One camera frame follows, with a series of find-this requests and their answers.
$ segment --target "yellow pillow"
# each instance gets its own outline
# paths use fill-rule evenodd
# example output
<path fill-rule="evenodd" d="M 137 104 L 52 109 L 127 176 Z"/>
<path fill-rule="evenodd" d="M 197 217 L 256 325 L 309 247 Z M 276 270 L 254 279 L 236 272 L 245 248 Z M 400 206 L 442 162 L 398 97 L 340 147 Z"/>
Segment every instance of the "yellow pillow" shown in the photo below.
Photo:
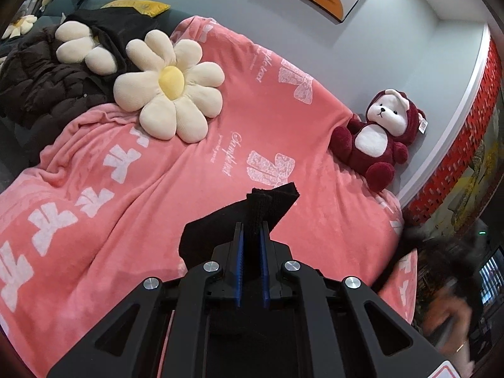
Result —
<path fill-rule="evenodd" d="M 107 7 L 133 7 L 140 14 L 146 14 L 149 17 L 155 17 L 170 8 L 168 4 L 150 0 L 115 0 L 105 4 L 102 8 Z"/>

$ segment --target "gray wall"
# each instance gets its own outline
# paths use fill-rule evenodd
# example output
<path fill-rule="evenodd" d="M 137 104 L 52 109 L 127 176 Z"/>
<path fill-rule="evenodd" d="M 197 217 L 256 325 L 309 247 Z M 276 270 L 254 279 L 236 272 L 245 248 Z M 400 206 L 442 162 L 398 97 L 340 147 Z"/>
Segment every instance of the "gray wall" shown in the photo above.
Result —
<path fill-rule="evenodd" d="M 306 0 L 158 0 L 247 35 L 311 74 L 355 112 L 401 87 L 438 17 L 425 0 L 361 0 L 338 24 Z"/>
<path fill-rule="evenodd" d="M 441 21 L 433 38 L 403 85 L 409 98 L 423 110 L 429 125 L 410 146 L 408 165 L 396 166 L 394 193 L 411 179 L 425 161 L 455 113 L 476 64 L 484 25 Z"/>

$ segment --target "yellow flower center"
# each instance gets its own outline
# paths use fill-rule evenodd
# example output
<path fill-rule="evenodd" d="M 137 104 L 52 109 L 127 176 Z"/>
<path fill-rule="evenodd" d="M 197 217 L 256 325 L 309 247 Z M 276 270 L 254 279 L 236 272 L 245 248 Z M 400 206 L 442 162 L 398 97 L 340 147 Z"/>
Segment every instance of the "yellow flower center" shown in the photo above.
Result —
<path fill-rule="evenodd" d="M 159 87 L 169 100 L 175 100 L 182 95 L 184 90 L 184 75 L 177 67 L 170 65 L 164 67 L 159 73 Z"/>
<path fill-rule="evenodd" d="M 16 28 L 17 28 L 17 27 L 20 27 L 20 26 L 21 26 L 21 24 L 23 23 L 23 21 L 24 21 L 24 20 L 25 20 L 25 19 L 24 19 L 24 17 L 21 17 L 19 20 L 17 20 L 17 21 L 16 21 L 14 24 L 12 24 L 12 25 L 13 25 L 14 27 L 16 27 Z"/>

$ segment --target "bear ear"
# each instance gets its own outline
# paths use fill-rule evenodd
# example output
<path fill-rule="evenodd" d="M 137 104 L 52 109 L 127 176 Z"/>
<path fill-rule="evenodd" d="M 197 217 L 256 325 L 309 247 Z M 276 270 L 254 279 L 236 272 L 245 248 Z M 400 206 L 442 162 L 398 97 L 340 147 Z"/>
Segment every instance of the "bear ear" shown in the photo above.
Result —
<path fill-rule="evenodd" d="M 385 95 L 394 95 L 398 100 L 399 103 L 402 104 L 405 110 L 409 111 L 409 100 L 404 98 L 400 93 L 398 93 L 395 89 L 386 89 L 385 90 Z"/>

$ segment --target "flower pillow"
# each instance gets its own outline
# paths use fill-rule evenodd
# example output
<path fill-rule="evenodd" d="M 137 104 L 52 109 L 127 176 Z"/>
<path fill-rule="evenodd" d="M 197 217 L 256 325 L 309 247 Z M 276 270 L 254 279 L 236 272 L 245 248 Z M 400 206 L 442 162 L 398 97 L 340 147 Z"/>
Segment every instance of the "flower pillow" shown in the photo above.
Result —
<path fill-rule="evenodd" d="M 180 40 L 175 46 L 160 30 L 147 33 L 144 41 L 131 40 L 126 53 L 141 72 L 120 75 L 114 99 L 125 111 L 140 112 L 140 125 L 151 136 L 169 140 L 177 134 L 188 144 L 208 133 L 206 118 L 222 109 L 217 87 L 224 72 L 215 62 L 202 62 L 196 41 Z"/>

